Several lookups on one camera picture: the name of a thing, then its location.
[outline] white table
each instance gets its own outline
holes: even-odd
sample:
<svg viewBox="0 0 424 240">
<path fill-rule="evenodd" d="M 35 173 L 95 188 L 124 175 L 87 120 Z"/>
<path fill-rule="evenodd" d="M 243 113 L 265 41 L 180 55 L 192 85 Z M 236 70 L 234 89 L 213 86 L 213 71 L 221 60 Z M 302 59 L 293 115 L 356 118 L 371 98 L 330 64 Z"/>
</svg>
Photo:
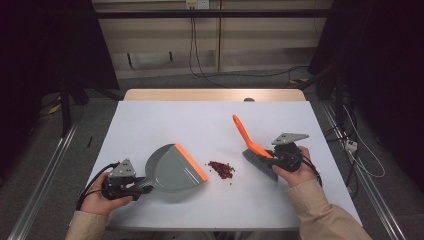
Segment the white table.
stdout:
<svg viewBox="0 0 424 240">
<path fill-rule="evenodd" d="M 343 179 L 307 101 L 131 101 L 119 103 L 98 159 L 94 176 L 109 163 L 130 158 L 137 176 L 159 147 L 180 143 L 209 176 L 181 193 L 153 190 L 111 214 L 109 227 L 134 230 L 293 230 L 298 218 L 283 179 L 273 182 L 242 156 L 246 149 L 235 127 L 237 114 L 251 139 L 273 149 L 281 132 L 306 133 L 298 145 L 309 148 L 331 203 L 360 222 Z M 206 164 L 229 163 L 232 179 L 221 179 Z"/>
</svg>

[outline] wire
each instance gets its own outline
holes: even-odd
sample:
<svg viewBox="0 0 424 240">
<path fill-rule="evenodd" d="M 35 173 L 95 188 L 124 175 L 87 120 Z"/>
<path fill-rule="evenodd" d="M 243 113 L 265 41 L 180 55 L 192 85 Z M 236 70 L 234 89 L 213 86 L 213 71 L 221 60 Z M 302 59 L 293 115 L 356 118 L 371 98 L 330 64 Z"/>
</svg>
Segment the wire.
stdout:
<svg viewBox="0 0 424 240">
<path fill-rule="evenodd" d="M 271 74 L 263 74 L 263 75 L 255 75 L 255 74 L 242 74 L 242 73 L 217 73 L 217 74 L 208 74 L 206 75 L 203 72 L 202 66 L 200 64 L 200 60 L 199 60 L 199 54 L 198 54 L 198 47 L 197 47 L 197 35 L 196 35 L 196 21 L 194 18 L 191 18 L 191 44 L 190 44 L 190 56 L 189 56 L 189 67 L 190 67 L 190 71 L 191 73 L 196 76 L 196 77 L 200 77 L 200 78 L 205 78 L 209 83 L 215 85 L 215 86 L 219 86 L 219 87 L 223 87 L 223 88 L 228 88 L 226 86 L 217 84 L 212 82 L 209 78 L 211 77 L 221 77 L 221 76 L 240 76 L 240 77 L 273 77 L 273 76 L 278 76 L 278 75 L 283 75 L 285 73 L 288 74 L 288 81 L 287 83 L 282 87 L 282 88 L 286 88 L 289 84 L 290 84 L 290 72 L 296 69 L 300 69 L 300 68 L 307 68 L 309 67 L 308 65 L 301 65 L 301 66 L 295 66 L 290 68 L 289 70 L 285 70 L 282 72 L 278 72 L 278 73 L 271 73 Z M 199 66 L 199 70 L 201 75 L 196 74 L 193 71 L 193 67 L 191 64 L 191 58 L 192 58 L 192 52 L 193 52 L 193 43 L 194 43 L 194 48 L 195 48 L 195 53 L 196 53 L 196 59 L 197 59 L 197 64 Z"/>
<path fill-rule="evenodd" d="M 352 129 L 352 131 L 350 132 L 350 133 L 348 133 L 348 134 L 344 134 L 344 136 L 342 136 L 342 137 L 339 137 L 339 138 L 332 138 L 332 139 L 326 139 L 326 141 L 327 141 L 327 143 L 328 142 L 334 142 L 334 141 L 339 141 L 339 140 L 342 140 L 342 141 L 344 141 L 344 140 L 346 140 L 346 138 L 348 138 L 350 135 L 352 135 L 354 133 L 354 130 Z"/>
<path fill-rule="evenodd" d="M 322 132 L 322 134 L 324 135 L 324 137 L 328 137 L 328 135 L 331 134 L 332 131 L 335 131 L 337 128 L 340 128 L 339 125 L 335 125 L 334 127 L 327 129 L 325 131 Z"/>
<path fill-rule="evenodd" d="M 82 191 L 82 193 L 81 193 L 80 197 L 78 198 L 77 206 L 76 206 L 76 210 L 77 210 L 77 211 L 81 210 L 82 203 L 84 202 L 84 199 L 87 197 L 87 195 L 88 195 L 88 194 L 91 194 L 91 193 L 93 193 L 93 192 L 94 192 L 94 191 L 93 191 L 93 192 L 90 192 L 90 193 L 88 193 L 88 194 L 87 194 L 88 190 L 91 188 L 91 186 L 93 185 L 93 183 L 97 180 L 97 178 L 99 178 L 99 176 L 100 176 L 100 175 L 101 175 L 104 171 L 106 171 L 106 169 L 108 169 L 108 168 L 116 168 L 118 165 L 119 165 L 119 162 L 118 162 L 118 163 L 111 163 L 111 164 L 107 165 L 107 166 L 106 166 L 106 167 L 104 167 L 102 170 L 100 170 L 100 171 L 96 174 L 96 176 L 94 176 L 94 177 L 93 177 L 93 179 L 91 179 L 90 183 L 89 183 L 89 184 L 85 187 L 84 191 Z"/>
<path fill-rule="evenodd" d="M 347 152 L 346 152 L 346 151 L 344 151 L 344 152 L 345 152 L 346 158 L 349 160 L 349 155 L 347 154 Z M 352 190 L 353 195 L 351 195 L 351 196 L 350 196 L 352 199 L 354 199 L 354 198 L 358 195 L 358 192 L 359 192 L 359 180 L 358 180 L 358 175 L 356 174 L 356 171 L 355 171 L 355 169 L 353 168 L 353 167 L 355 166 L 355 163 L 356 163 L 356 161 L 353 161 L 352 163 L 350 163 L 351 168 L 350 168 L 350 170 L 349 170 L 349 175 L 348 175 L 348 177 L 347 177 L 347 179 L 346 179 L 346 181 L 345 181 L 345 186 L 346 186 L 346 187 L 348 187 L 352 174 L 353 174 L 353 175 L 355 175 L 355 183 L 356 183 L 355 185 L 356 185 L 356 189 L 355 189 L 355 190 Z"/>
<path fill-rule="evenodd" d="M 94 191 L 91 191 L 91 192 L 89 192 L 89 193 L 85 194 L 85 196 L 87 197 L 88 195 L 90 195 L 90 194 L 92 194 L 92 193 L 101 192 L 101 191 L 103 191 L 103 190 L 105 190 L 105 189 L 94 190 Z"/>
<path fill-rule="evenodd" d="M 306 164 L 306 166 L 308 166 L 309 168 L 312 169 L 312 171 L 314 171 L 316 177 L 317 177 L 317 181 L 319 183 L 319 185 L 321 185 L 322 187 L 322 179 L 321 179 L 321 175 L 319 174 L 319 172 L 317 171 L 315 165 L 312 163 L 311 159 L 309 159 L 308 157 L 306 157 L 305 155 L 302 155 L 304 158 L 306 158 L 308 161 L 306 161 L 305 159 L 302 159 L 302 162 L 304 164 Z"/>
<path fill-rule="evenodd" d="M 354 122 L 353 122 L 353 120 L 352 120 L 352 117 L 350 116 L 350 114 L 349 114 L 349 111 L 347 110 L 347 108 L 346 108 L 346 106 L 344 106 L 343 105 L 343 108 L 345 109 L 345 111 L 346 111 L 346 113 L 347 113 L 347 116 L 349 117 L 349 119 L 350 119 L 350 121 L 352 122 L 352 126 L 353 126 L 353 129 L 355 130 L 355 132 L 356 132 L 356 135 L 357 135 L 357 137 L 358 137 L 358 139 L 362 142 L 362 144 L 364 144 L 364 146 L 367 148 L 367 150 L 374 156 L 374 158 L 375 158 L 375 160 L 377 160 L 377 163 L 380 165 L 380 167 L 381 167 L 381 169 L 382 169 L 382 171 L 383 171 L 383 173 L 382 174 L 380 174 L 380 175 L 376 175 L 376 174 L 373 174 L 373 173 L 371 173 L 371 172 L 369 172 L 366 168 L 365 168 L 365 166 L 363 166 L 361 163 L 359 163 L 358 162 L 358 160 L 356 160 L 356 157 L 354 157 L 353 156 L 353 154 L 352 154 L 352 152 L 350 152 L 350 150 L 347 150 L 347 151 L 349 151 L 351 154 L 352 154 L 352 156 L 353 156 L 353 160 L 358 164 L 358 166 L 362 169 L 362 170 L 364 170 L 368 175 L 370 175 L 370 176 L 372 176 L 372 177 L 375 177 L 375 178 L 382 178 L 382 177 L 384 177 L 385 175 L 386 175 L 386 170 L 384 169 L 384 166 L 383 166 L 383 164 L 381 164 L 381 162 L 380 162 L 380 160 L 378 159 L 378 157 L 374 154 L 374 152 L 373 151 L 371 151 L 371 149 L 368 147 L 368 145 L 364 142 L 364 140 L 362 140 L 362 138 L 361 138 L 361 136 L 359 135 L 359 133 L 358 133 L 358 130 L 356 129 L 356 127 L 353 125 L 354 124 Z"/>
<path fill-rule="evenodd" d="M 195 51 L 196 51 L 197 64 L 199 65 L 199 70 L 202 73 L 202 76 L 199 76 L 199 75 L 195 74 L 194 71 L 193 71 L 193 68 L 191 66 L 191 55 L 192 55 L 192 52 L 193 52 L 193 41 L 194 41 L 194 46 L 195 46 Z M 205 73 L 202 70 L 202 66 L 200 65 L 200 60 L 199 60 L 199 54 L 198 54 L 198 51 L 197 51 L 196 21 L 194 20 L 194 18 L 191 18 L 191 44 L 190 44 L 189 66 L 190 66 L 190 71 L 191 71 L 191 73 L 194 76 L 205 78 L 206 81 L 208 81 L 212 85 L 215 85 L 215 86 L 218 86 L 218 87 L 222 87 L 222 88 L 228 88 L 226 86 L 223 86 L 221 84 L 214 83 L 211 80 L 209 80 L 208 77 L 205 75 Z"/>
</svg>

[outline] sleeve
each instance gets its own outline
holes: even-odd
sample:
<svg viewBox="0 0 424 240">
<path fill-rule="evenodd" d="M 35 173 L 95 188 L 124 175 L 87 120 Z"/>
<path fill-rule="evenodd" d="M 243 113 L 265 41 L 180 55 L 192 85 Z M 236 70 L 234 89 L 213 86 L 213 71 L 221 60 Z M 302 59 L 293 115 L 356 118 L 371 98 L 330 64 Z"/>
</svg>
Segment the sleeve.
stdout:
<svg viewBox="0 0 424 240">
<path fill-rule="evenodd" d="M 66 240 L 97 240 L 102 239 L 108 216 L 75 211 L 71 225 L 66 234 Z"/>
<path fill-rule="evenodd" d="M 289 196 L 300 218 L 301 239 L 371 239 L 348 212 L 328 202 L 316 180 L 290 188 Z"/>
</svg>

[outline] red particles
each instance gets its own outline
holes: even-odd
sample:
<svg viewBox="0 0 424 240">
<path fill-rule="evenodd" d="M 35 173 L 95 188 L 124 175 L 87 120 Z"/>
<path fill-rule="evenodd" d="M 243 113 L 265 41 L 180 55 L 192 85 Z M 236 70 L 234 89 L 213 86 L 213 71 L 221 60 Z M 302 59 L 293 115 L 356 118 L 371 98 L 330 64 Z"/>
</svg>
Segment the red particles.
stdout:
<svg viewBox="0 0 424 240">
<path fill-rule="evenodd" d="M 210 161 L 208 165 L 211 166 L 222 179 L 233 178 L 233 174 L 231 172 L 235 172 L 235 170 L 230 166 L 230 164 Z"/>
</svg>

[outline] human hand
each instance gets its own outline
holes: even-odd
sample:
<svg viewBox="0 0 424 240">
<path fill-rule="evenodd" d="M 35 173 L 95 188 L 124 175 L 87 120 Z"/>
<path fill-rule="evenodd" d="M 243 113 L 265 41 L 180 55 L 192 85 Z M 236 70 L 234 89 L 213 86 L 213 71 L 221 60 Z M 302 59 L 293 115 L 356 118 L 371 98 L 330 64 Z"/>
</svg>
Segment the human hand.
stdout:
<svg viewBox="0 0 424 240">
<path fill-rule="evenodd" d="M 304 156 L 303 159 L 311 163 L 309 150 L 302 146 L 298 146 L 298 148 L 300 152 L 302 153 L 302 155 Z M 315 172 L 303 162 L 300 165 L 300 168 L 297 171 L 292 173 L 278 167 L 277 165 L 273 165 L 272 170 L 274 170 L 276 174 L 284 178 L 290 187 L 294 187 L 296 185 L 299 185 L 301 183 L 304 183 L 316 178 Z"/>
<path fill-rule="evenodd" d="M 107 176 L 108 173 L 103 173 L 96 181 L 94 181 L 93 185 L 88 190 L 89 194 L 85 197 L 84 202 L 82 203 L 81 211 L 108 216 L 112 210 L 125 206 L 132 201 L 131 196 L 115 200 L 109 200 L 103 197 L 100 190 L 102 189 L 102 182 Z"/>
</svg>

